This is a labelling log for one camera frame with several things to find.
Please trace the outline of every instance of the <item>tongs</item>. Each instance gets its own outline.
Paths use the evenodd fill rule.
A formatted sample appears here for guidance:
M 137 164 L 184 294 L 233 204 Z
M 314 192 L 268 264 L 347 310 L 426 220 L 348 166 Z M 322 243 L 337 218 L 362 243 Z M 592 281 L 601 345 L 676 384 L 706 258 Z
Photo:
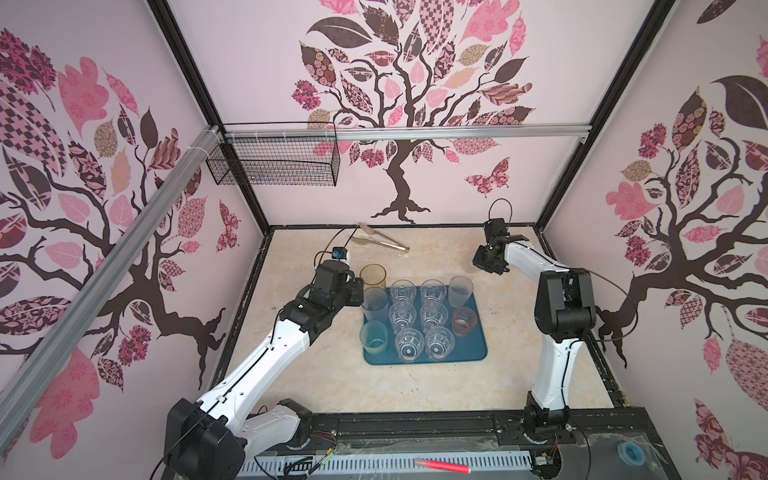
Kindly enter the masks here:
M 407 247 L 397 240 L 393 240 L 387 237 L 384 233 L 381 233 L 378 230 L 374 230 L 364 223 L 358 223 L 358 227 L 368 235 L 367 237 L 362 237 L 357 233 L 352 235 L 352 242 L 357 243 L 358 245 L 368 245 L 372 243 L 374 245 L 381 245 L 382 247 L 393 248 L 394 250 L 400 250 L 401 252 L 406 253 L 408 253 L 408 250 L 411 249 L 411 247 Z

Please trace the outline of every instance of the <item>wall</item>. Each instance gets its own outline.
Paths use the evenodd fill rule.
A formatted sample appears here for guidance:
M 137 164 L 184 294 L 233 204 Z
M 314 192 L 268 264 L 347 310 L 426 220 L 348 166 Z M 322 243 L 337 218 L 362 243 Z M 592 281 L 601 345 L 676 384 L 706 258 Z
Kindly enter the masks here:
M 681 2 L 547 235 L 639 304 L 607 357 L 681 476 L 765 478 L 768 4 L 708 4 Z M 626 334 L 595 282 L 599 336 Z
M 205 123 L 141 0 L 16 2 L 0 28 L 5 385 Z M 238 189 L 203 167 L 3 452 L 0 476 L 147 478 L 169 408 L 210 381 L 259 242 Z
M 171 2 L 224 121 L 339 127 L 587 123 L 651 3 Z M 500 197 L 533 222 L 573 148 L 346 143 L 336 187 L 255 191 L 274 224 L 475 223 Z

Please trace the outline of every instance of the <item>aluminum rail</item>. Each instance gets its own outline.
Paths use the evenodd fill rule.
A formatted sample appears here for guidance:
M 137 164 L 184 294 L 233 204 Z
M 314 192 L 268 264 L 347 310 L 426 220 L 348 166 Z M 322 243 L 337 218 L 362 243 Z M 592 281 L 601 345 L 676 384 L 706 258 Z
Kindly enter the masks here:
M 248 124 L 227 124 L 227 138 L 332 136 L 332 130 L 294 128 L 254 130 Z M 589 124 L 469 125 L 466 127 L 391 127 L 336 129 L 338 141 L 416 140 L 428 138 L 587 137 Z
M 38 403 L 45 390 L 93 323 L 101 308 L 125 277 L 144 245 L 168 213 L 195 170 L 219 143 L 218 128 L 208 126 L 187 149 L 160 190 L 129 226 L 125 235 L 104 259 L 93 277 L 72 300 L 62 318 L 45 333 L 45 338 L 0 393 L 0 450 Z

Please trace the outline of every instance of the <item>black cable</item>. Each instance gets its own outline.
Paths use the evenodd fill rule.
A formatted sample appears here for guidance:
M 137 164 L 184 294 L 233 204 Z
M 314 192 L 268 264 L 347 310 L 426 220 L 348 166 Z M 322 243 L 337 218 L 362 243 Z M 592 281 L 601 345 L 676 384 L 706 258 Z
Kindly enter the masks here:
M 509 222 L 507 223 L 512 223 L 512 212 L 514 212 L 515 209 L 512 208 L 512 204 L 510 204 L 509 200 L 507 200 L 506 198 L 497 198 L 496 200 L 493 200 L 493 203 L 491 204 L 490 208 L 488 208 L 488 219 L 489 220 L 491 219 L 491 209 L 493 208 L 494 205 L 496 205 L 496 202 L 500 200 L 507 202 L 507 205 L 509 205 Z

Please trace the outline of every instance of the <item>black wire basket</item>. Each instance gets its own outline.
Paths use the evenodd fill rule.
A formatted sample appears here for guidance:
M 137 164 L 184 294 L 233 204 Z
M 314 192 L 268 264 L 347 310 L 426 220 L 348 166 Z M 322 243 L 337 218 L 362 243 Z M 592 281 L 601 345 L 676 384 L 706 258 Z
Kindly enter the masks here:
M 207 159 L 217 185 L 336 186 L 339 143 L 331 122 L 275 122 L 236 125 L 302 124 L 306 130 L 264 130 L 227 134 Z

